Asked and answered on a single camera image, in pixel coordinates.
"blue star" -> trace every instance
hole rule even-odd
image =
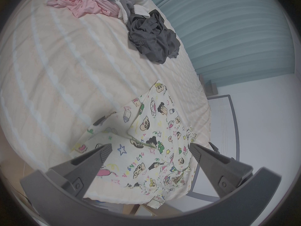
[[[120,155],[122,155],[123,153],[126,154],[126,150],[124,149],[124,146],[122,146],[121,144],[120,144],[120,148],[118,148],[117,150],[120,152]]]

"mattress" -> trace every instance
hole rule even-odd
[[[177,59],[153,63],[128,41],[122,20],[76,18],[46,1],[27,0],[0,40],[0,124],[33,169],[71,159],[71,148],[92,123],[157,80],[164,81],[184,126],[198,133],[197,143],[209,146],[209,103],[182,42]],[[149,6],[161,13],[151,0]]]

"curtain fold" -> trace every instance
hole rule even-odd
[[[197,74],[218,86],[293,73],[287,20],[275,0],[153,0]]]

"gray frame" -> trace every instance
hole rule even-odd
[[[238,133],[237,120],[236,120],[236,115],[235,115],[235,111],[234,111],[231,96],[230,95],[215,96],[215,97],[208,98],[208,100],[217,99],[217,98],[224,98],[224,97],[228,97],[229,102],[230,102],[230,106],[231,106],[231,111],[232,111],[232,114],[233,114],[233,121],[234,121],[234,128],[235,128],[235,139],[236,139],[236,160],[239,161],[239,154],[240,154],[239,133]],[[195,175],[198,175],[199,170],[200,170],[200,165],[198,164],[197,169],[195,170]],[[193,192],[193,188],[194,188],[196,180],[197,180],[197,177],[194,176],[192,184],[191,184],[191,189],[188,192],[188,194],[186,194],[187,196],[192,197],[192,198],[201,199],[201,200],[208,201],[208,202],[215,202],[215,201],[219,200],[219,197],[209,196],[209,195],[205,195],[205,194],[198,194],[198,193]]]

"pink star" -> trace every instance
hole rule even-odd
[[[113,183],[116,183],[116,184],[119,184],[120,185],[120,180],[113,180],[113,179],[111,179],[111,181],[113,182]]]

